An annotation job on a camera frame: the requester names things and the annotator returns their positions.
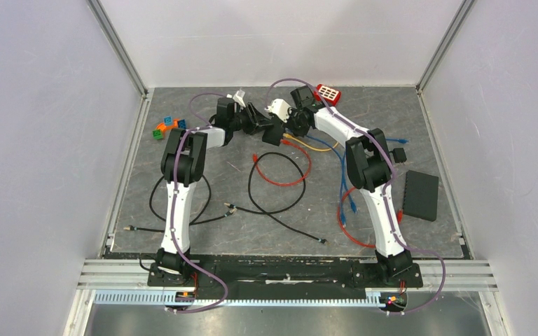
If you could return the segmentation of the black network switch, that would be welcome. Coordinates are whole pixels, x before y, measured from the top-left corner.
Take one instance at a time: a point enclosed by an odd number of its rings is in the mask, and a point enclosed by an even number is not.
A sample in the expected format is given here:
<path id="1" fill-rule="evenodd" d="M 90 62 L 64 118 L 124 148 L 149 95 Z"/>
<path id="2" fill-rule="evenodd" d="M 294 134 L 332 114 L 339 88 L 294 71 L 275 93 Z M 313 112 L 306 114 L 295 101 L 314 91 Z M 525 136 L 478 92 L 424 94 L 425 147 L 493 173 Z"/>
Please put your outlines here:
<path id="1" fill-rule="evenodd" d="M 264 131 L 261 140 L 266 144 L 279 146 L 285 133 L 284 123 L 276 115 L 272 115 L 270 121 L 271 126 Z"/>

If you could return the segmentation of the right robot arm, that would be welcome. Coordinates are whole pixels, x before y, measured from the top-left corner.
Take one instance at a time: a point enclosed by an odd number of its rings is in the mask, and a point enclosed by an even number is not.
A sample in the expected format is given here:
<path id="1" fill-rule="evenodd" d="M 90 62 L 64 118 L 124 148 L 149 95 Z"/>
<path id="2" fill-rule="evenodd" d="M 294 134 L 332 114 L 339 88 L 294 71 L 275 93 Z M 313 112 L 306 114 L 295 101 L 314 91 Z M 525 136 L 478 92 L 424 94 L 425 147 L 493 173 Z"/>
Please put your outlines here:
<path id="1" fill-rule="evenodd" d="M 368 129 L 352 122 L 325 102 L 308 86 L 291 91 L 293 109 L 286 114 L 288 128 L 306 133 L 314 128 L 345 147 L 347 177 L 360 191 L 368 206 L 375 232 L 377 278 L 393 286 L 413 265 L 394 212 L 392 179 L 396 178 L 385 136 L 380 129 Z"/>

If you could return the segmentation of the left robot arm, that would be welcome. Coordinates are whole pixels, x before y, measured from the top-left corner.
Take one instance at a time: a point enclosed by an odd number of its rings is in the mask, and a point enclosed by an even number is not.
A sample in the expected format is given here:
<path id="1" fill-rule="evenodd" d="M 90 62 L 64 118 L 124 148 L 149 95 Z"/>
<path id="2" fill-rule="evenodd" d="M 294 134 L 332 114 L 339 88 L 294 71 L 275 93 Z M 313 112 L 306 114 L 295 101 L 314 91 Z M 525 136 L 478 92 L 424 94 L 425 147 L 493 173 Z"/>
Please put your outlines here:
<path id="1" fill-rule="evenodd" d="M 187 284 L 192 275 L 185 261 L 190 251 L 189 226 L 193 194 L 205 170 L 207 150 L 229 144 L 235 132 L 255 134 L 275 126 L 277 118 L 243 104 L 234 95 L 217 101 L 216 113 L 204 125 L 170 132 L 160 170 L 167 186 L 167 213 L 161 247 L 151 272 L 176 286 Z"/>

